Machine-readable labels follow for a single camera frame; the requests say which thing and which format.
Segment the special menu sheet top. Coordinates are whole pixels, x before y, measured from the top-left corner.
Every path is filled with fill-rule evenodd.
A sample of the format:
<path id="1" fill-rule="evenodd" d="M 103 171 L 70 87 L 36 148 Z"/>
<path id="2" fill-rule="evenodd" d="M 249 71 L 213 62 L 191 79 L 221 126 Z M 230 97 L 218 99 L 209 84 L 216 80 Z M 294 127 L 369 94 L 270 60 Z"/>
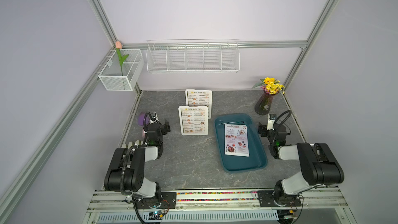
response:
<path id="1" fill-rule="evenodd" d="M 248 128 L 246 125 L 226 124 L 224 126 L 224 154 L 249 157 Z"/>

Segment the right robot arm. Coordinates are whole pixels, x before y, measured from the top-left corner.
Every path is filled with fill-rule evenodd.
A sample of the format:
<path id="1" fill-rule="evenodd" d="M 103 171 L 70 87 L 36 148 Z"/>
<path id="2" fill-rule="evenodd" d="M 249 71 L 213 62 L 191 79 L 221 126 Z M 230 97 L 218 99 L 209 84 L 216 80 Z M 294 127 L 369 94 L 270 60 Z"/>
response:
<path id="1" fill-rule="evenodd" d="M 274 202 L 283 205 L 289 197 L 319 186 L 341 184 L 345 175 L 333 152 L 326 143 L 297 143 L 287 145 L 288 132 L 282 124 L 273 128 L 259 123 L 258 134 L 269 141 L 269 152 L 274 159 L 298 161 L 300 171 L 279 180 L 272 193 Z"/>

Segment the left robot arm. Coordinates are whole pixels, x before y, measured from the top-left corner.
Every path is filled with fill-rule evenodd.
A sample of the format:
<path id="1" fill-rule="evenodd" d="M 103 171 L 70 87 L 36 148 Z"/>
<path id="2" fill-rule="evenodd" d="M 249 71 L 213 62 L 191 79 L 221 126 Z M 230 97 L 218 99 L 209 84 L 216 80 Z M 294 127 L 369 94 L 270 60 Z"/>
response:
<path id="1" fill-rule="evenodd" d="M 119 192 L 128 203 L 142 199 L 161 202 L 161 188 L 158 183 L 144 176 L 145 163 L 162 156 L 163 136 L 171 131 L 170 124 L 159 121 L 147 124 L 143 143 L 129 148 L 117 148 L 113 154 L 104 179 L 106 191 Z"/>

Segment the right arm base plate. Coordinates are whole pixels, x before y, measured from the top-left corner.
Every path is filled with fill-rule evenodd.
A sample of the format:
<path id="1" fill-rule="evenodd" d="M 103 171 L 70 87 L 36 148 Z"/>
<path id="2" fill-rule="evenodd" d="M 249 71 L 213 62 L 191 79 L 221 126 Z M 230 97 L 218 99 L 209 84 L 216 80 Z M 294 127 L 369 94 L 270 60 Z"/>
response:
<path id="1" fill-rule="evenodd" d="M 256 199 L 261 207 L 301 207 L 302 201 L 299 196 L 284 195 L 277 197 L 273 190 L 259 190 Z"/>

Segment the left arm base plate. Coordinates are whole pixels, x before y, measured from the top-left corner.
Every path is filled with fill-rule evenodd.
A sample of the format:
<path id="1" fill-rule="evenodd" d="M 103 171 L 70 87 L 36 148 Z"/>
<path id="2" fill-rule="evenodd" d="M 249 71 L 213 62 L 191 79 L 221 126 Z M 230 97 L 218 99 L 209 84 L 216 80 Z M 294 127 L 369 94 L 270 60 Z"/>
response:
<path id="1" fill-rule="evenodd" d="M 162 191 L 160 198 L 143 198 L 135 202 L 137 209 L 175 209 L 177 192 Z"/>

